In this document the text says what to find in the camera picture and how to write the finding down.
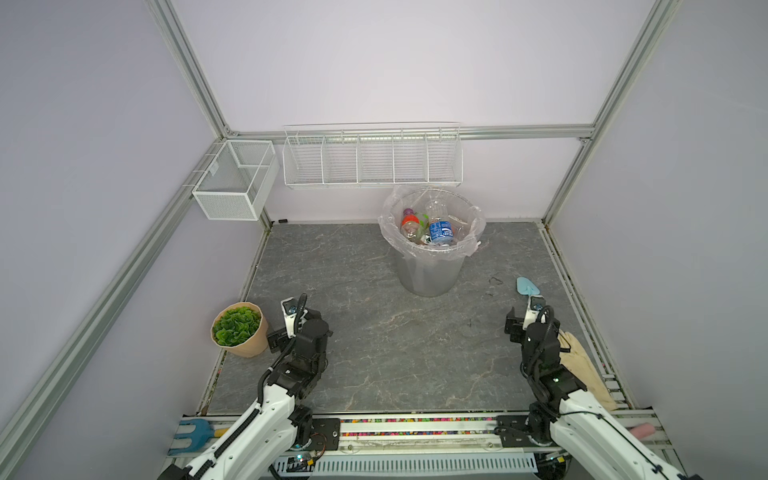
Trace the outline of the blue label bottle white cap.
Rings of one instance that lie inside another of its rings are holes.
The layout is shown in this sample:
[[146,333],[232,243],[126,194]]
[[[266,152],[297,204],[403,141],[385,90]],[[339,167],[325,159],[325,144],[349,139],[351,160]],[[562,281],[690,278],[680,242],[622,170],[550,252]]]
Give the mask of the blue label bottle white cap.
[[449,246],[454,243],[454,232],[446,204],[439,199],[431,199],[426,204],[429,220],[429,235],[432,245]]

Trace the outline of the small red label purple cap bottle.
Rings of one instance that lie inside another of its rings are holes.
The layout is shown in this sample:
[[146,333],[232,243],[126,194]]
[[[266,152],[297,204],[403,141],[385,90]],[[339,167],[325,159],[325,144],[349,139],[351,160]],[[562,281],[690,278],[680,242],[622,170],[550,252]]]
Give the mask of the small red label purple cap bottle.
[[400,232],[408,241],[416,244],[420,243],[421,221],[413,209],[406,208],[403,210]]

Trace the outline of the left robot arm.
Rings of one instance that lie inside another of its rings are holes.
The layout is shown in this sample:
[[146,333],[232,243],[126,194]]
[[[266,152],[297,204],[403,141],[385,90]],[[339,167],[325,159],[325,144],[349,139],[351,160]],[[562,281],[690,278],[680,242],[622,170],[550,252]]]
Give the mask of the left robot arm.
[[278,357],[259,378],[256,400],[212,446],[166,467],[161,479],[258,479],[281,454],[308,444],[312,411],[303,401],[327,369],[333,332],[307,299],[281,302],[284,327],[268,335]]

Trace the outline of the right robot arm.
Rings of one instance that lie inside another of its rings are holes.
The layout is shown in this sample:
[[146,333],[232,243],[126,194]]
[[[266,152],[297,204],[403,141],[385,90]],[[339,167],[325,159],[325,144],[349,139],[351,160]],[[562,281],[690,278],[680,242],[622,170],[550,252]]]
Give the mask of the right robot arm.
[[524,424],[515,426],[508,418],[499,418],[494,433],[503,441],[516,434],[536,446],[560,450],[554,456],[538,455],[538,478],[563,478],[571,459],[595,479],[689,477],[622,426],[565,365],[566,356],[577,351],[576,344],[561,332],[551,306],[540,303],[523,317],[510,310],[504,333],[521,346],[519,369],[535,401]]

